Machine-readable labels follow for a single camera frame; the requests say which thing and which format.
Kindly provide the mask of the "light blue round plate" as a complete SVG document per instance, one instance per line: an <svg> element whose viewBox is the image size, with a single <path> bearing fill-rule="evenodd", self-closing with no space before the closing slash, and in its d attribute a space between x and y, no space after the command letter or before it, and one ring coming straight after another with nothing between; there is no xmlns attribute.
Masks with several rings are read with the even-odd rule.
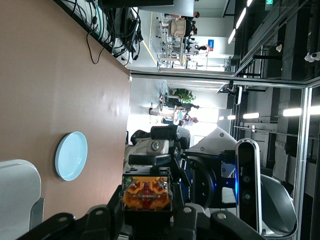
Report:
<svg viewBox="0 0 320 240"><path fill-rule="evenodd" d="M88 143L82 132L68 133L55 153L55 169L65 181L75 180L82 172L88 156Z"/></svg>

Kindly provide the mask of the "green potted plant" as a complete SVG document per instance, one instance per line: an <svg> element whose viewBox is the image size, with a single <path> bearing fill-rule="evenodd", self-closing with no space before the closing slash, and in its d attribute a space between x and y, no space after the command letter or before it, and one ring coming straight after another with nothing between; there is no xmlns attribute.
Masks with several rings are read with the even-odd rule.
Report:
<svg viewBox="0 0 320 240"><path fill-rule="evenodd" d="M192 91L185 88L177 88L173 94L174 96L180 97L182 103L192 103L196 97L193 95Z"/></svg>

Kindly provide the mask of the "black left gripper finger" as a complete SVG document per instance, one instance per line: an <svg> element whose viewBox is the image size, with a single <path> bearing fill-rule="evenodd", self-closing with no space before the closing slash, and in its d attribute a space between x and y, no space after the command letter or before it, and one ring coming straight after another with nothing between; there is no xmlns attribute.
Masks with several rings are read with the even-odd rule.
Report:
<svg viewBox="0 0 320 240"><path fill-rule="evenodd" d="M123 220L119 185L108 204L91 207L81 218L61 212L53 215L17 240L115 240Z"/></svg>

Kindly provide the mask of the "aluminium profile frame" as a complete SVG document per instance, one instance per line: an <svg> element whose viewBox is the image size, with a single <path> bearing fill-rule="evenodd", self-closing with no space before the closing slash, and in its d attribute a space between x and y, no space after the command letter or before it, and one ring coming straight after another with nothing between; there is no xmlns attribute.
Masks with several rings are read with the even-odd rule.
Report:
<svg viewBox="0 0 320 240"><path fill-rule="evenodd" d="M294 172L293 204L297 214L298 225L297 233L292 240L300 240L301 224L303 216L303 198L305 191L305 178L307 166L308 133L310 126L310 113L312 110L312 91L313 88L320 86L320 76L312 77L303 81L268 79L268 78L243 78L234 77L227 74L205 71L184 72L180 69L172 69L163 72L146 72L132 70L131 78L145 79L165 79L165 80L189 80L194 82L206 81L210 83L220 83L227 85L233 81L235 85L258 86L258 87L276 87L301 90L301 115L299 117L298 137L297 137L297 157Z"/></svg>

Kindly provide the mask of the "person in light shirt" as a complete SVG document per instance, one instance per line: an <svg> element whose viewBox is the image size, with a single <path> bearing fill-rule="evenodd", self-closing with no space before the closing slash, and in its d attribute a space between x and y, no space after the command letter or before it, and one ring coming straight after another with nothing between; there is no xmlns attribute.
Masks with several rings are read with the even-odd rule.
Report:
<svg viewBox="0 0 320 240"><path fill-rule="evenodd" d="M179 126L192 126L193 124L198 123L199 120L196 117L188 117L188 118L183 118L182 120L179 121L178 125Z"/></svg>

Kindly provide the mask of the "orange switch with black knob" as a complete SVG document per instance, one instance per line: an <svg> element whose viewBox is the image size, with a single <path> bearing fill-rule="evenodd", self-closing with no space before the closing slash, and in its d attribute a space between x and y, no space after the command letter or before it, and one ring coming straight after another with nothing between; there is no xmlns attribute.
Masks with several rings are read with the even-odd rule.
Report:
<svg viewBox="0 0 320 240"><path fill-rule="evenodd" d="M133 213L173 216L169 167L132 167L123 172L122 209Z"/></svg>

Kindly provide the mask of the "dark monitor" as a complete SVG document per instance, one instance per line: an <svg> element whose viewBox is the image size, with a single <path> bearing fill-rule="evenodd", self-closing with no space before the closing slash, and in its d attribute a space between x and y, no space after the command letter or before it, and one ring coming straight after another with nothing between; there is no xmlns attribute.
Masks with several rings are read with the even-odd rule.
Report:
<svg viewBox="0 0 320 240"><path fill-rule="evenodd" d="M173 6L174 0L101 0L104 8Z"/></svg>

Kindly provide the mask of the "white lidded box grey latches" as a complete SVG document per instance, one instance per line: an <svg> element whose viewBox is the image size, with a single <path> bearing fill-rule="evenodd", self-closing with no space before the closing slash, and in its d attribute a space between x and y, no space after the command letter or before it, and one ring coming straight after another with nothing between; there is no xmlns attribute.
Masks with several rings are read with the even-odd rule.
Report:
<svg viewBox="0 0 320 240"><path fill-rule="evenodd" d="M16 240L43 222L37 168L29 161L0 161L0 240Z"/></svg>

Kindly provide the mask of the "beige office chair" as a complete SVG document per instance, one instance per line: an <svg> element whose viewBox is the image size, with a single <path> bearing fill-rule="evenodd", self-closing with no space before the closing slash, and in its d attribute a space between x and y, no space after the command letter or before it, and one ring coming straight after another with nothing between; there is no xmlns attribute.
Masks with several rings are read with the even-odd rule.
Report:
<svg viewBox="0 0 320 240"><path fill-rule="evenodd" d="M186 20L171 20L168 24L168 35L170 37L183 38L186 33Z"/></svg>

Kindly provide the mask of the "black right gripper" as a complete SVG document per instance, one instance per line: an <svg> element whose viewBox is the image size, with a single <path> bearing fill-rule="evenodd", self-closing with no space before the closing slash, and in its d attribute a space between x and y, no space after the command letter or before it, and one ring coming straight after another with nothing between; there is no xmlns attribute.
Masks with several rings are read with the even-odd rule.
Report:
<svg viewBox="0 0 320 240"><path fill-rule="evenodd" d="M222 207L222 157L184 151L190 147L190 132L178 125L137 130L125 146L125 167L181 167L190 182L173 184L171 240L262 240L247 223L225 210L210 216L196 209Z"/></svg>

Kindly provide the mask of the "seated person in black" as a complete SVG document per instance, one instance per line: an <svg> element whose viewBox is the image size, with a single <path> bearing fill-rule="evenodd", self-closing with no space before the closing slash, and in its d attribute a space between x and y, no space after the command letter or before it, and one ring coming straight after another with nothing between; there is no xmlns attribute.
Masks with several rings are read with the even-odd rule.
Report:
<svg viewBox="0 0 320 240"><path fill-rule="evenodd" d="M199 18L200 17L200 13L198 11L195 11L193 13L193 16L185 16L184 19L186 20L186 32L185 32L185 36L191 36L191 35L196 35L198 32L198 29L196 27L195 21L193 20L193 18Z"/></svg>

